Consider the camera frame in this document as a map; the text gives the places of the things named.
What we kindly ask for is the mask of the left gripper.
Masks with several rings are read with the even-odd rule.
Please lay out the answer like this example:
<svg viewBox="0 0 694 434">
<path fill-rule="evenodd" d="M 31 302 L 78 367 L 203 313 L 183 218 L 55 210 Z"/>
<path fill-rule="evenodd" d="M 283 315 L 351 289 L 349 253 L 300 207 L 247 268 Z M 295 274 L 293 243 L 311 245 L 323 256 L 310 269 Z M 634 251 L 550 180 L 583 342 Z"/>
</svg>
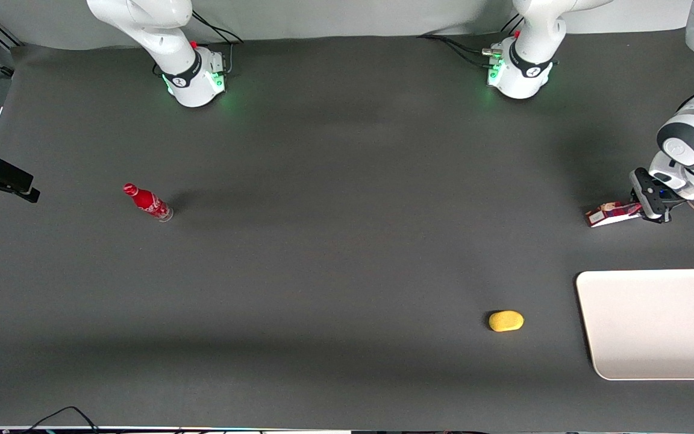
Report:
<svg viewBox="0 0 694 434">
<path fill-rule="evenodd" d="M 658 152 L 652 160 L 648 173 L 671 189 L 684 200 L 694 200 L 694 176 L 686 172 L 683 165 Z M 643 209 L 644 220 L 663 224 L 671 222 L 671 208 Z"/>
</svg>

